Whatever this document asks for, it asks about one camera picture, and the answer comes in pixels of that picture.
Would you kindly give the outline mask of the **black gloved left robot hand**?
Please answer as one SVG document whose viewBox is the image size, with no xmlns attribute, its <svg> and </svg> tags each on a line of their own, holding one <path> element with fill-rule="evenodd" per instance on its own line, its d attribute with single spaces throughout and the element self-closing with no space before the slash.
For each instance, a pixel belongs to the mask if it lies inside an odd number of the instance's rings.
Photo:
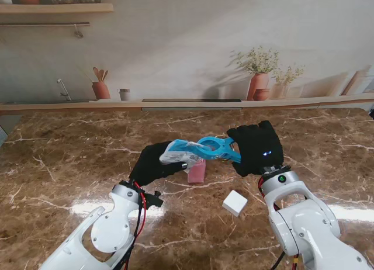
<svg viewBox="0 0 374 270">
<path fill-rule="evenodd" d="M 136 182 L 139 186 L 146 186 L 155 180 L 166 178 L 185 170 L 187 168 L 187 163 L 185 162 L 161 163 L 160 156 L 167 149 L 169 143 L 171 141 L 145 147 L 129 176 L 129 181 L 131 183 Z"/>
</svg>

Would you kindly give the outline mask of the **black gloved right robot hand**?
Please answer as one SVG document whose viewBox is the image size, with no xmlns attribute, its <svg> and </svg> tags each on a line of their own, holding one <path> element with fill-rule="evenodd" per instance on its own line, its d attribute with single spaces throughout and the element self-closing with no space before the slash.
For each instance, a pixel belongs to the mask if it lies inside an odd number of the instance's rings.
<svg viewBox="0 0 374 270">
<path fill-rule="evenodd" d="M 241 161 L 232 165 L 240 176 L 261 175 L 266 167 L 283 165 L 283 148 L 270 121 L 230 128 L 227 135 L 239 147 Z"/>
</svg>

